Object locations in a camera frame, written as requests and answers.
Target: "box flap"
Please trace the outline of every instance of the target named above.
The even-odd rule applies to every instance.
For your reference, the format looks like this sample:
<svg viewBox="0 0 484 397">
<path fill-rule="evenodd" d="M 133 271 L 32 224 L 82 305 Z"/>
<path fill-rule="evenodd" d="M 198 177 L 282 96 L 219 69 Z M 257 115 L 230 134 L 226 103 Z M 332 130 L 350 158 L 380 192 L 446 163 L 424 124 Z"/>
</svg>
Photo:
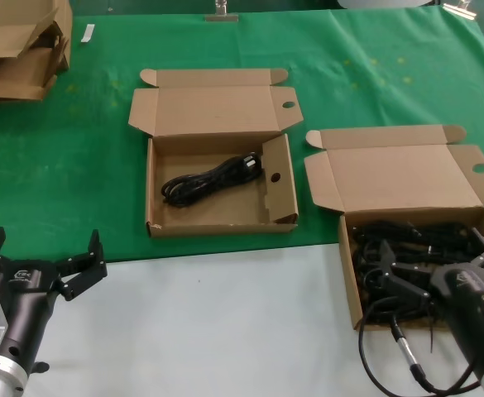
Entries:
<svg viewBox="0 0 484 397">
<path fill-rule="evenodd" d="M 283 69 L 143 70 L 130 125 L 152 136 L 280 133 L 302 121 L 295 89 L 273 87 Z"/>
<path fill-rule="evenodd" d="M 154 135 L 159 90 L 138 88 L 133 92 L 132 110 L 128 123 L 146 134 Z"/>
<path fill-rule="evenodd" d="M 286 81 L 285 69 L 144 69 L 141 79 L 154 87 L 274 85 Z"/>
<path fill-rule="evenodd" d="M 478 146 L 448 146 L 467 181 L 484 204 L 484 155 Z"/>
<path fill-rule="evenodd" d="M 402 208 L 470 208 L 484 204 L 484 155 L 452 146 L 456 126 L 311 131 L 326 151 L 305 159 L 314 202 L 351 213 Z"/>
<path fill-rule="evenodd" d="M 460 142 L 466 130 L 460 126 L 363 127 L 309 131 L 306 141 L 319 149 L 442 145 Z"/>
<path fill-rule="evenodd" d="M 57 36 L 66 40 L 63 58 L 60 63 L 60 69 L 68 70 L 70 67 L 70 41 L 73 31 L 73 11 L 70 7 L 69 0 L 54 0 L 55 8 L 58 9 L 54 20 L 54 27 Z"/>
<path fill-rule="evenodd" d="M 261 161 L 266 175 L 265 201 L 270 220 L 276 223 L 295 223 L 299 209 L 288 136 L 284 134 L 264 143 Z"/>
<path fill-rule="evenodd" d="M 344 212 L 338 186 L 333 177 L 332 167 L 326 152 L 311 155 L 304 159 L 308 174 L 309 190 L 315 205 Z"/>
<path fill-rule="evenodd" d="M 36 41 L 54 21 L 57 9 L 44 15 L 34 23 L 19 22 L 1 25 L 0 20 L 0 58 L 15 58 Z"/>
</svg>

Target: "white tabletop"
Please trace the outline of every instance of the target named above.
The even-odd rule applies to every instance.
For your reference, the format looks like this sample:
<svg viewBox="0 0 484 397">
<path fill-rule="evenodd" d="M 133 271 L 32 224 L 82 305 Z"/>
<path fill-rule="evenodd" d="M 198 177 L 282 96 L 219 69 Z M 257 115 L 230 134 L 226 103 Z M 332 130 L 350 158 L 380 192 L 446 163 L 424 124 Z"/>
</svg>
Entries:
<svg viewBox="0 0 484 397">
<path fill-rule="evenodd" d="M 135 261 L 108 273 L 56 303 L 38 356 L 50 371 L 32 375 L 25 396 L 383 395 L 359 360 L 337 245 Z M 433 354 L 427 331 L 407 337 L 436 387 L 466 368 L 449 333 L 435 333 Z M 365 343 L 386 387 L 426 394 L 390 332 Z"/>
</svg>

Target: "cardboard box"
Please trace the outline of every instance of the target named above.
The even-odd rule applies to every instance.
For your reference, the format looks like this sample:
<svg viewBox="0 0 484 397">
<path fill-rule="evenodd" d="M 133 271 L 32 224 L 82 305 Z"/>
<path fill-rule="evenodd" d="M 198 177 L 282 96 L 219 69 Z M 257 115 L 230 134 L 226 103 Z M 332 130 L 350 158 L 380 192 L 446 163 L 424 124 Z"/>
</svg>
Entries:
<svg viewBox="0 0 484 397">
<path fill-rule="evenodd" d="M 0 101 L 42 100 L 69 68 L 71 33 L 68 0 L 2 0 Z"/>
<path fill-rule="evenodd" d="M 146 227 L 153 237 L 289 232 L 298 217 L 287 135 L 302 121 L 295 89 L 273 87 L 283 69 L 151 70 L 156 88 L 133 94 L 129 124 L 151 137 Z M 163 203 L 168 180 L 211 170 L 235 155 L 261 154 L 264 176 L 187 208 Z"/>
<path fill-rule="evenodd" d="M 373 127 L 310 131 L 324 151 L 304 159 L 314 203 L 339 211 L 339 246 L 352 326 L 362 318 L 349 238 L 376 220 L 463 222 L 484 235 L 484 155 L 454 145 L 457 126 Z"/>
</svg>

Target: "black power cable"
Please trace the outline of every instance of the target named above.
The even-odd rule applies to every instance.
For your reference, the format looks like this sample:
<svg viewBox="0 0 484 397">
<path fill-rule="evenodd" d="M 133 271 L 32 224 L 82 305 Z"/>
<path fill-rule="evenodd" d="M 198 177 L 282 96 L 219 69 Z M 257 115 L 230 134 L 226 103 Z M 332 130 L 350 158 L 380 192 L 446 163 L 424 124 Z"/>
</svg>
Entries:
<svg viewBox="0 0 484 397">
<path fill-rule="evenodd" d="M 210 171 L 173 178 L 163 185 L 161 193 L 165 203 L 188 207 L 221 189 L 251 182 L 262 172 L 260 156 L 249 153 L 233 157 Z"/>
</svg>

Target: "green tablecloth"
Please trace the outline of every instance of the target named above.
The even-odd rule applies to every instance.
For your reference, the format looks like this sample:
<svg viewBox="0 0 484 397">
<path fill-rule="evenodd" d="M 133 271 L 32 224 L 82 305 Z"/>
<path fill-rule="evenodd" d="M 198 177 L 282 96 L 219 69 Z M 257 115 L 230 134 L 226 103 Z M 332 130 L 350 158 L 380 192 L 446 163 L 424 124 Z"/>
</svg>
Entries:
<svg viewBox="0 0 484 397">
<path fill-rule="evenodd" d="M 95 23 L 93 39 L 79 40 Z M 144 68 L 287 68 L 304 123 L 289 129 L 299 200 L 291 234 L 151 240 L 146 137 L 127 125 Z M 438 7 L 202 16 L 77 17 L 72 69 L 43 103 L 0 105 L 4 254 L 57 258 L 100 230 L 110 261 L 330 243 L 338 216 L 313 205 L 309 129 L 460 124 L 484 151 L 484 39 Z"/>
</svg>

